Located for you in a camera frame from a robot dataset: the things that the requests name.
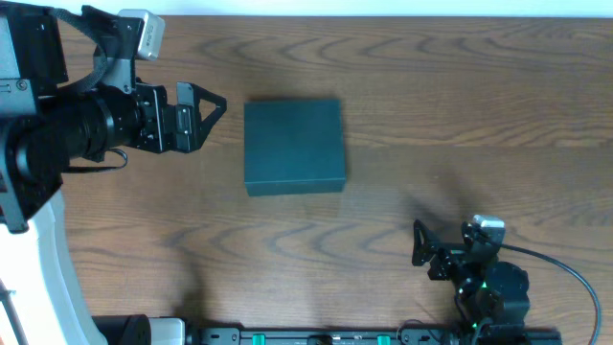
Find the black gift box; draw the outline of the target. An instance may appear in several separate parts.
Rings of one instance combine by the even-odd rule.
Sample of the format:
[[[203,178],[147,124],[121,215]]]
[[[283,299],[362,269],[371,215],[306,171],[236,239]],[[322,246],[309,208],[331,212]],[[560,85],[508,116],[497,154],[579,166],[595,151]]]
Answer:
[[[248,195],[340,193],[346,181],[338,100],[244,105],[244,184]]]

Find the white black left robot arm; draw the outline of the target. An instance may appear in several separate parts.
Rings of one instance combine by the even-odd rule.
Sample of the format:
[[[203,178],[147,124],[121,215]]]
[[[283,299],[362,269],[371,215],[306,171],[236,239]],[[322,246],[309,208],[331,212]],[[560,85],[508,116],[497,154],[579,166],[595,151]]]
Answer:
[[[180,318],[94,316],[68,249],[63,176],[103,173],[126,148],[199,150],[226,100],[180,81],[176,103],[141,81],[159,56],[164,20],[1,5],[1,339],[6,344],[198,344]]]

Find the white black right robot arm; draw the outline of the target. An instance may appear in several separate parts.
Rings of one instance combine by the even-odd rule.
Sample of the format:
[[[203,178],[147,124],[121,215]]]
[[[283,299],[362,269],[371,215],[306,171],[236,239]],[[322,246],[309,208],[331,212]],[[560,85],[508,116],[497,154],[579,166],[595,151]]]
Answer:
[[[442,334],[443,344],[519,344],[530,309],[528,273],[503,262],[505,222],[476,215],[461,225],[463,241],[440,240],[419,219],[413,223],[412,265],[429,265],[432,281],[449,281],[461,321]]]

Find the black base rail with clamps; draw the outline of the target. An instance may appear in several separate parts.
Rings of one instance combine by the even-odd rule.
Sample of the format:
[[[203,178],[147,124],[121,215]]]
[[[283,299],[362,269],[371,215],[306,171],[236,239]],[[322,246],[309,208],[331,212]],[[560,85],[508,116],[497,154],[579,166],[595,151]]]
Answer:
[[[522,330],[494,336],[486,326],[463,328],[425,324],[416,319],[391,329],[242,329],[203,328],[186,332],[188,345],[440,345],[519,344],[560,345],[557,331]]]

